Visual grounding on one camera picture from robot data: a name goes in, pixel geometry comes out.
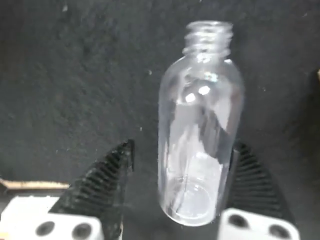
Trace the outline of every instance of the black fabric surface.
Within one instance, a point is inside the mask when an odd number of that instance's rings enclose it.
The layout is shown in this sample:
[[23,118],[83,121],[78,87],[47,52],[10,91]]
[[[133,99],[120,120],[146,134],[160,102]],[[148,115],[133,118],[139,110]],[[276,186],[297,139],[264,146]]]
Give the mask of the black fabric surface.
[[0,174],[71,182],[136,141],[124,236],[196,239],[157,203],[158,90],[185,25],[234,23],[243,73],[238,136],[279,182],[303,239],[320,234],[319,0],[0,1]]

